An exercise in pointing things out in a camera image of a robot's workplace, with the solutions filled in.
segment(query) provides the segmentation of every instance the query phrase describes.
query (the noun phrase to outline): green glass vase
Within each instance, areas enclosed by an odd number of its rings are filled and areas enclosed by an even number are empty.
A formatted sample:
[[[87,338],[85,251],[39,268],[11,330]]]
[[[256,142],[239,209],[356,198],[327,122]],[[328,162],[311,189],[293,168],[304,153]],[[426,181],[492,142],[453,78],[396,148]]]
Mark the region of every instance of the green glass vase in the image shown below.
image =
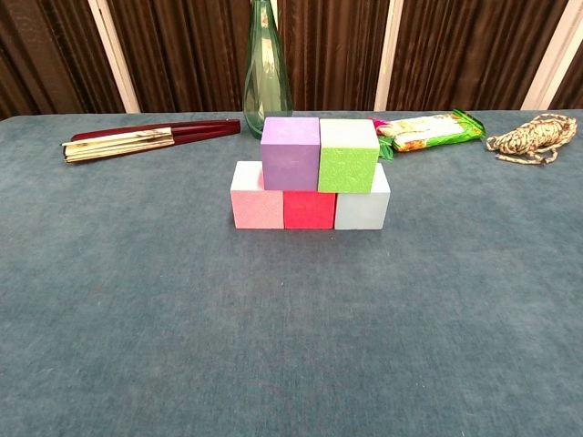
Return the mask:
[[[266,117],[288,117],[293,111],[290,82],[270,0],[252,2],[245,72],[243,113],[253,136],[260,138]]]

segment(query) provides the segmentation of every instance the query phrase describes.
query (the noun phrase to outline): stacked blocks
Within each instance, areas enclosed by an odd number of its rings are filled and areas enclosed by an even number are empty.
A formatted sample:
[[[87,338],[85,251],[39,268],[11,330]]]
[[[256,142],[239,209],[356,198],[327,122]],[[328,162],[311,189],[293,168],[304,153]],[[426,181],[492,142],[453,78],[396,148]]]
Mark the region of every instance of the stacked blocks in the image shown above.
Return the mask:
[[[391,196],[371,120],[268,117],[261,161],[240,161],[237,229],[382,229]]]

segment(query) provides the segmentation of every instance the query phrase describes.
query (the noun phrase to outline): brown curtain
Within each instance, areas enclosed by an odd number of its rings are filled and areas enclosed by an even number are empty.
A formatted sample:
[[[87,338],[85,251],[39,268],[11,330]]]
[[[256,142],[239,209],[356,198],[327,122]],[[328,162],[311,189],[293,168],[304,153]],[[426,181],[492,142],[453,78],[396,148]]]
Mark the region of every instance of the brown curtain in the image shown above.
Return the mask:
[[[123,112],[86,1],[0,0],[0,117]]]
[[[387,109],[519,109],[566,3],[405,1]]]
[[[551,109],[583,109],[583,43],[579,46],[559,86]]]
[[[144,112],[241,110],[249,0],[109,0]]]
[[[389,3],[278,1],[296,109],[373,109]]]

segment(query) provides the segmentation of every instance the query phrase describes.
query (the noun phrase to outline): plastic wrapper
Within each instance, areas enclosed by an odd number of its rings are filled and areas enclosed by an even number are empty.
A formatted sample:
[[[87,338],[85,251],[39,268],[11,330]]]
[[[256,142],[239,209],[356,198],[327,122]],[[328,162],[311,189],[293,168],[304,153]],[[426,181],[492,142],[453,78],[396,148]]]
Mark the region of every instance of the plastic wrapper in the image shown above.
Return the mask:
[[[437,116],[406,118],[384,123],[375,119],[373,122],[377,135],[390,138],[393,148],[398,152],[462,143],[486,135],[484,125],[480,121],[459,109]]]

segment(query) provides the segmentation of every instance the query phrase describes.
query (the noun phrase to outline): light gray block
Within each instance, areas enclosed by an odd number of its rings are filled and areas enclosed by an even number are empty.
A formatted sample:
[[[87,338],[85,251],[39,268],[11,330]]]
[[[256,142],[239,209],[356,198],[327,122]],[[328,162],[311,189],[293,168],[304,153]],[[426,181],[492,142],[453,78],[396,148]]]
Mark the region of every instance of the light gray block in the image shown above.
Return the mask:
[[[338,194],[334,228],[382,229],[390,197],[391,188],[386,180],[383,166],[377,164],[370,193]]]

